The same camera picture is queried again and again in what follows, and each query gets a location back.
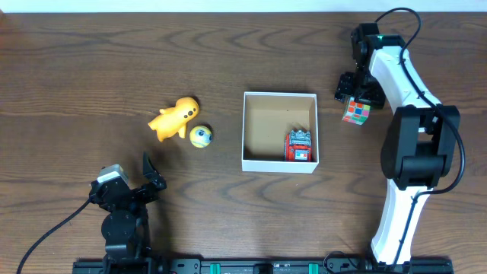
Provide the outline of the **rubik's cube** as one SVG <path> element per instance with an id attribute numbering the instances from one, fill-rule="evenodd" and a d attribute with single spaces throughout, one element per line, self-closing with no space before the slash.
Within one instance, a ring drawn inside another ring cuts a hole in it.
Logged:
<path id="1" fill-rule="evenodd" d="M 367 104 L 355 102 L 354 97 L 349 97 L 345 104 L 342 120 L 360 126 L 363 125 L 369 117 L 371 107 Z"/>

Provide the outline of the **red toy robot car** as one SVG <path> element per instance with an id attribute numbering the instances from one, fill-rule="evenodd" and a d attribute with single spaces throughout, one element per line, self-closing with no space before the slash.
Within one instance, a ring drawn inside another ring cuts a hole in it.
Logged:
<path id="1" fill-rule="evenodd" d="M 285 138 L 285 161 L 311 162 L 312 142 L 310 132 L 291 130 Z"/>

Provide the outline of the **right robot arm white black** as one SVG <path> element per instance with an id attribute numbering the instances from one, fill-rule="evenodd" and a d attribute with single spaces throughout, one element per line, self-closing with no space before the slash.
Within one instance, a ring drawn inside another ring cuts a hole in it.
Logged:
<path id="1" fill-rule="evenodd" d="M 393 111 L 380 152 L 387 197 L 371 251 L 376 264 L 394 269 L 409 265 L 422 208 L 429 196 L 441 194 L 438 181 L 449 173 L 454 149 L 463 145 L 460 113 L 428 90 L 400 35 L 384 35 L 377 23 L 364 23 L 352 31 L 351 42 L 356 69 L 340 76 L 335 92 L 349 106 L 343 119 L 362 124 L 367 107 L 384 104 Z"/>

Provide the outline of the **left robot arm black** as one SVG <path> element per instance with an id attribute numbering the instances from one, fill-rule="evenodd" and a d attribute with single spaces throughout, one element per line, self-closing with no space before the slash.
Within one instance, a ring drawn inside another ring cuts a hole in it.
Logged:
<path id="1" fill-rule="evenodd" d="M 146 153 L 142 158 L 142 173 L 148 182 L 132 189 L 127 173 L 114 164 L 102 168 L 91 183 L 91 202 L 109 212 L 101 233 L 108 257 L 116 262 L 138 260 L 151 252 L 146 205 L 158 200 L 159 192 L 167 184 Z"/>

